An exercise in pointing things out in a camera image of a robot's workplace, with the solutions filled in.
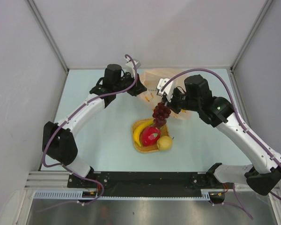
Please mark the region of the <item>translucent orange plastic bag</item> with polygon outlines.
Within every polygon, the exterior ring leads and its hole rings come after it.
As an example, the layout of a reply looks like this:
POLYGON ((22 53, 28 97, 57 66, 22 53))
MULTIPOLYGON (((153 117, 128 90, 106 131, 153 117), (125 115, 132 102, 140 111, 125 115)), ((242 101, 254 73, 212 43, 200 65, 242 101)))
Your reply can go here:
MULTIPOLYGON (((169 78, 176 76, 177 74, 183 72, 176 68, 154 68, 145 70, 139 75, 141 83, 147 88, 147 91, 139 94, 137 97, 152 111, 155 106, 162 100, 161 96, 157 95, 157 85, 160 79, 169 78)), ((175 87, 181 87, 185 90, 184 80, 187 75, 182 75, 175 79, 175 87)), ((190 111, 181 110, 178 114, 171 111, 171 117, 179 120, 189 120, 191 116, 190 111)))

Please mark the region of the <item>dark red fake grapes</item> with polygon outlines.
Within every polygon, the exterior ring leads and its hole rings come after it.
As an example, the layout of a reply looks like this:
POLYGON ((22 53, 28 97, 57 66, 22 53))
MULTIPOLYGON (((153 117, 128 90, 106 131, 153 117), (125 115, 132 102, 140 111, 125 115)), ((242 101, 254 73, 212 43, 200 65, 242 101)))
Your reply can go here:
POLYGON ((168 108, 165 103, 158 103, 157 106, 153 110, 153 118, 154 118, 154 126, 157 128, 161 128, 167 122, 171 113, 170 108, 168 108))

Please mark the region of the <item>woven bamboo tray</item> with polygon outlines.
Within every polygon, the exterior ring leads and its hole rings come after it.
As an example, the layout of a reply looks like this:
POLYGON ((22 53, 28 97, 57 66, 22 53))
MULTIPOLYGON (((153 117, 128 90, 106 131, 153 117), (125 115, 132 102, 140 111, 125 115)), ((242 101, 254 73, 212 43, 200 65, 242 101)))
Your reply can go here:
MULTIPOLYGON (((132 133, 136 127, 137 127, 137 121, 132 126, 132 133)), ((168 127, 166 124, 164 126, 162 126, 162 136, 170 137, 169 132, 168 132, 168 127)), ((147 147, 145 147, 145 146, 139 147, 135 142, 133 142, 133 143, 134 143, 136 150, 138 150, 139 152, 142 152, 142 153, 151 153, 151 152, 159 151, 156 144, 147 146, 147 147)))

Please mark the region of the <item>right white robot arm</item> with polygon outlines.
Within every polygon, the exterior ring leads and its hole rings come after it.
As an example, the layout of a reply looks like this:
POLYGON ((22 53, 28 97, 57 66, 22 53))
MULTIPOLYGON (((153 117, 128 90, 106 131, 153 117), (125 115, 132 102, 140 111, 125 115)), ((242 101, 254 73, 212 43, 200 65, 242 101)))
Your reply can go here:
POLYGON ((250 160, 237 166, 214 164, 207 175, 207 184, 218 188, 222 183, 247 184, 260 195, 269 194, 281 180, 281 154, 269 147, 245 123, 232 99, 215 97, 206 79, 192 75, 184 80, 185 93, 174 88, 174 79, 160 89, 174 112, 194 111, 206 124, 225 134, 250 160))

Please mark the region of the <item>red fake fruit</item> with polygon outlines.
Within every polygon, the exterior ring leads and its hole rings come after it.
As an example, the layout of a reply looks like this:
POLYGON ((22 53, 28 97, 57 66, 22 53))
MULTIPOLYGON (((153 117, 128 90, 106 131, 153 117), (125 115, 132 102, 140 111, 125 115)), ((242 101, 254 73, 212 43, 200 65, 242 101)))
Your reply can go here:
POLYGON ((162 136, 162 127, 155 127, 153 125, 146 127, 140 135, 140 143, 142 146, 151 146, 157 143, 162 136))

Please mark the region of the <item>yellow fake banana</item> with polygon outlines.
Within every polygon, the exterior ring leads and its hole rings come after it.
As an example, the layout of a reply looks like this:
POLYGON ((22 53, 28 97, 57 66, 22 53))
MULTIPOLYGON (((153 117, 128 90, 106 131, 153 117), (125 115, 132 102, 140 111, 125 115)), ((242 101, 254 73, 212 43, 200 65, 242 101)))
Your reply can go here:
POLYGON ((154 119, 148 119, 148 120, 139 120, 137 121, 137 127, 133 130, 133 141, 139 146, 142 147, 142 144, 140 142, 140 135, 142 131, 152 125, 154 123, 154 119))

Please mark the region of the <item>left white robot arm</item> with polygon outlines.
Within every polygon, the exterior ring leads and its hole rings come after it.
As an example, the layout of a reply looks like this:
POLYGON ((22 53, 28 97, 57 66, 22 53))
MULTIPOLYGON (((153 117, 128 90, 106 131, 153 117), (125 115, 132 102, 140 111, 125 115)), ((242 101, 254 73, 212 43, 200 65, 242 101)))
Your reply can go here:
POLYGON ((83 187, 93 184, 94 169, 78 155, 75 137, 95 114, 115 100, 117 94, 127 92, 136 97, 147 90, 139 79, 139 66, 137 60, 127 62, 126 70, 118 64, 109 64, 80 106, 59 122, 49 121, 44 125, 43 156, 57 160, 57 165, 76 173, 83 187))

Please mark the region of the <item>yellow fake lemon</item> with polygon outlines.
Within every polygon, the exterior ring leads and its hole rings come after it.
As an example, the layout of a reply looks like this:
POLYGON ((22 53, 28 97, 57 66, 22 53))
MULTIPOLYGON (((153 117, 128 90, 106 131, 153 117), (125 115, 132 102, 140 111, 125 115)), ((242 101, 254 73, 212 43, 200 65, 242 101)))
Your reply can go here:
POLYGON ((173 139, 169 136, 161 136, 156 145, 158 150, 169 150, 173 145, 173 139))

